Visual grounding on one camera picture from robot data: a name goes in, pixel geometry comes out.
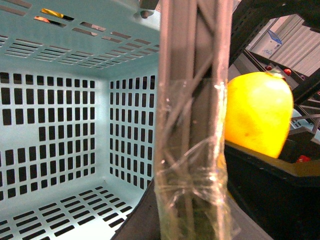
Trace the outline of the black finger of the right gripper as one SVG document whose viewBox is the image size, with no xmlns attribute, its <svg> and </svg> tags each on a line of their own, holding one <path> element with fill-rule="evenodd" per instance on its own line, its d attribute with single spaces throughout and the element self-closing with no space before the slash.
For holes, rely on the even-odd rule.
<svg viewBox="0 0 320 240">
<path fill-rule="evenodd" d="M 275 177 L 291 185 L 320 186 L 320 161 L 288 163 L 226 141 L 224 154 L 230 179 Z"/>
</svg>

